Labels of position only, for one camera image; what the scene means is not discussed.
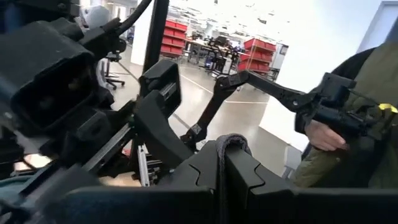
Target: person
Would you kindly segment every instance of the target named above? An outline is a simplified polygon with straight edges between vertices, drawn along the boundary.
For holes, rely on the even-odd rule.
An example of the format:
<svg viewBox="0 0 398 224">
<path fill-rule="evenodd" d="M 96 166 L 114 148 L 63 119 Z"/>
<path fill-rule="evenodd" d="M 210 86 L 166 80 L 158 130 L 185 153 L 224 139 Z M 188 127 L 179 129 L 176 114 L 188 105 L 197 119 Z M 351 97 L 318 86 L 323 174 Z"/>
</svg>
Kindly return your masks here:
<svg viewBox="0 0 398 224">
<path fill-rule="evenodd" d="M 396 97 L 398 94 L 397 59 L 398 43 L 386 42 L 350 57 L 332 73 L 355 79 L 357 85 L 354 90 L 364 96 L 378 102 L 396 105 L 398 100 Z M 345 108 L 358 109 L 364 105 L 364 101 L 363 98 L 350 96 L 345 103 Z M 344 138 L 327 124 L 314 120 L 305 126 L 300 116 L 296 116 L 295 130 L 306 134 L 312 147 L 292 177 L 295 185 L 378 189 L 398 187 L 398 148 L 394 145 L 393 138 L 375 148 L 374 152 L 377 154 L 370 157 L 364 167 L 357 167 L 358 171 L 355 173 L 350 172 L 351 169 L 341 168 L 345 155 L 353 150 L 355 139 Z"/>
</svg>

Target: desk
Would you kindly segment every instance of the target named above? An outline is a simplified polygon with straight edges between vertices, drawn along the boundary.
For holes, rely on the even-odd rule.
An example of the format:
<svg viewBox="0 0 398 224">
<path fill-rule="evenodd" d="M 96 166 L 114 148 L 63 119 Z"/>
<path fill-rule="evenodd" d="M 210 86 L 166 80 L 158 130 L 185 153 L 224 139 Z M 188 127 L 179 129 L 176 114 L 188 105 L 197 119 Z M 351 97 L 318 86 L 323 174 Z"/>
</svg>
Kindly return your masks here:
<svg viewBox="0 0 398 224">
<path fill-rule="evenodd" d="M 195 65 L 197 65 L 199 63 L 201 50 L 206 50 L 207 55 L 209 55 L 210 52 L 225 54 L 228 51 L 228 49 L 226 47 L 210 46 L 203 40 L 186 39 L 185 41 L 186 41 L 186 44 L 188 44 L 188 47 L 186 48 L 186 52 L 188 52 L 188 62 L 192 58 L 192 52 L 193 52 L 193 48 L 194 48 L 193 46 L 194 45 L 198 46 L 198 52 L 196 54 Z"/>
</svg>

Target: ceiling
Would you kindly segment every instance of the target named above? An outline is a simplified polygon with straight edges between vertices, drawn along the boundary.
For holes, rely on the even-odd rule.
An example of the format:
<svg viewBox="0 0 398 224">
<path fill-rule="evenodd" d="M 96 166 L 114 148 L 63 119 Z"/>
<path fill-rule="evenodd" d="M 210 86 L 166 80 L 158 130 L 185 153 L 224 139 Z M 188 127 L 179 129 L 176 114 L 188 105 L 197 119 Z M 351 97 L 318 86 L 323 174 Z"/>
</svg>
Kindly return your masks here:
<svg viewBox="0 0 398 224">
<path fill-rule="evenodd" d="M 197 24 L 207 23 L 228 34 L 239 33 L 283 41 L 290 27 L 285 4 L 289 0 L 170 0 L 169 16 Z"/>
</svg>

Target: white line on floor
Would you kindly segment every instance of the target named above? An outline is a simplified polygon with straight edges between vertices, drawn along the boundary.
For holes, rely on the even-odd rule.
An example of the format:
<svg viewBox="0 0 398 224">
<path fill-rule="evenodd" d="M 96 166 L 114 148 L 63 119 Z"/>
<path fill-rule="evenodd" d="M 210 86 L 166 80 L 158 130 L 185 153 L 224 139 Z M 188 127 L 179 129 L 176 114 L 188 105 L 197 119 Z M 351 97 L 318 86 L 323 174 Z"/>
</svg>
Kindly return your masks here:
<svg viewBox="0 0 398 224">
<path fill-rule="evenodd" d="M 185 77 L 185 76 L 183 76 L 183 75 L 181 75 L 181 74 L 180 74 L 180 76 L 184 77 L 186 80 L 192 82 L 192 83 L 195 84 L 196 86 L 199 86 L 199 87 L 202 88 L 203 90 L 206 90 L 207 92 L 213 94 L 212 91 L 210 91 L 210 90 L 206 89 L 205 87 L 199 85 L 197 82 L 195 82 L 195 81 L 193 81 L 193 80 L 191 80 L 191 79 L 189 79 L 189 78 L 187 78 L 187 77 Z"/>
<path fill-rule="evenodd" d="M 191 80 L 191 79 L 189 79 L 189 78 L 187 78 L 187 77 L 185 77 L 185 76 L 183 76 L 181 74 L 180 74 L 180 76 L 185 78 L 186 80 L 192 82 L 193 84 L 195 84 L 199 88 L 202 88 L 203 90 L 207 91 L 208 93 L 213 94 L 212 91 L 210 91 L 210 90 L 206 89 L 205 87 L 199 85 L 197 82 L 195 82 L 195 81 L 193 81 L 193 80 Z M 226 100 L 225 103 L 268 104 L 267 102 L 246 102 L 246 101 L 228 101 L 228 100 Z"/>
</svg>

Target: green jacket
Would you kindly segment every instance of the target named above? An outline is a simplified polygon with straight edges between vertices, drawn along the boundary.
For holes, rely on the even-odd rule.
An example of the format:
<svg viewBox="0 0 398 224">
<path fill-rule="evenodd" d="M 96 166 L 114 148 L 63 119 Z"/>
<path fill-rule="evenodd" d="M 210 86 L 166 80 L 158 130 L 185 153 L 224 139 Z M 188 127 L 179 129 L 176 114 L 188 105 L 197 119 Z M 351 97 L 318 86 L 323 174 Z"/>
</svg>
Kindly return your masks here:
<svg viewBox="0 0 398 224">
<path fill-rule="evenodd" d="M 386 43 L 375 49 L 356 54 L 332 73 L 355 79 L 357 81 L 355 90 L 367 97 L 392 105 L 398 102 L 396 97 L 398 95 L 398 44 Z M 362 99 L 351 96 L 346 103 L 346 108 L 356 109 L 363 104 Z M 295 126 L 300 127 L 300 123 L 302 123 L 300 118 L 296 118 Z M 302 133 L 303 129 L 296 129 L 296 131 Z M 350 146 L 354 146 L 357 139 L 346 140 Z M 375 171 L 367 183 L 368 187 L 398 187 L 398 152 L 392 143 L 393 140 L 390 140 L 385 145 L 378 145 L 377 149 L 385 150 L 375 150 L 385 151 L 385 153 L 378 155 L 381 157 L 381 162 L 375 165 Z M 344 170 L 343 164 L 346 164 L 346 158 L 338 151 L 325 152 L 313 148 L 299 165 L 292 180 L 299 187 L 312 187 L 334 176 L 334 182 L 327 182 L 327 185 L 323 187 L 347 187 L 339 186 L 340 179 L 343 180 L 346 175 L 347 177 L 353 175 L 350 173 L 351 170 Z"/>
</svg>

